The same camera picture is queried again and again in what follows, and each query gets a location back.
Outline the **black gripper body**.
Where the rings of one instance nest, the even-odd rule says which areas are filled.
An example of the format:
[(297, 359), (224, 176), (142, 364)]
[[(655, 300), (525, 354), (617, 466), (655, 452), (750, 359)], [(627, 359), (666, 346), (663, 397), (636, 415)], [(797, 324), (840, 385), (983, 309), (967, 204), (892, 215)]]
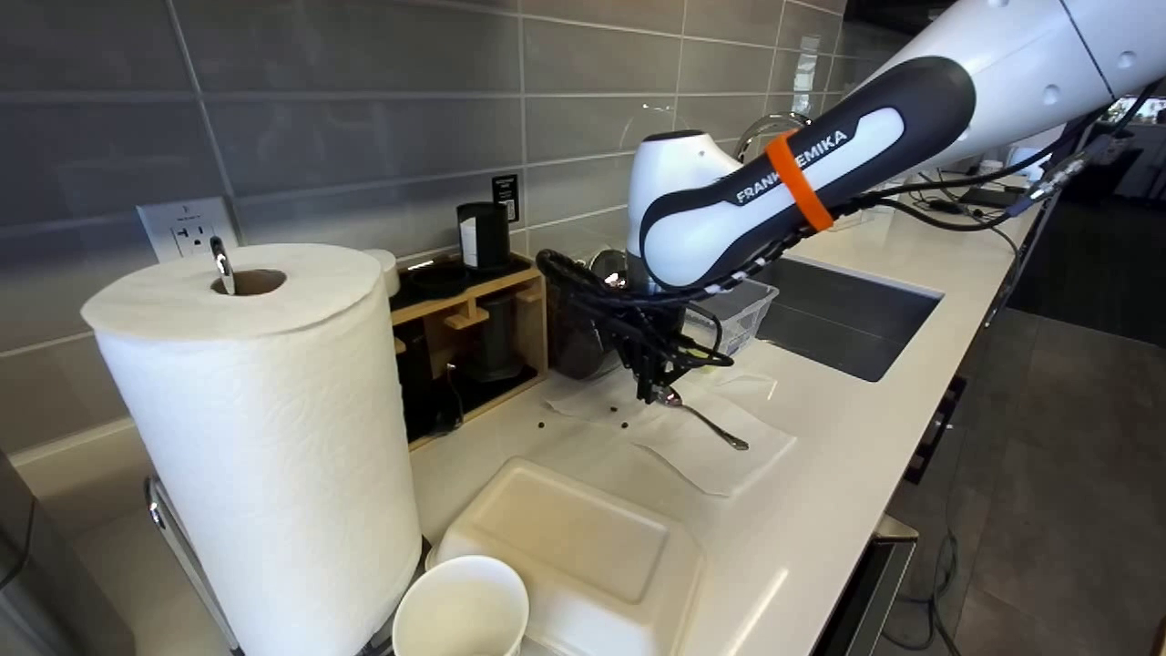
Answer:
[(605, 317), (605, 339), (639, 374), (682, 374), (704, 359), (704, 351), (682, 330), (682, 300), (617, 300)]

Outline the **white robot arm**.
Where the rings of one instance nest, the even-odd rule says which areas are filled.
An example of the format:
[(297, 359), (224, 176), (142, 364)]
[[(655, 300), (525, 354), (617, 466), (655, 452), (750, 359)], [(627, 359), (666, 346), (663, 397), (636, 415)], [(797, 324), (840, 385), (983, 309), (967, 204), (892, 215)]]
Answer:
[(1161, 75), (1166, 0), (956, 0), (746, 162), (706, 131), (650, 135), (627, 204), (650, 305), (735, 284), (887, 177), (1068, 135)]

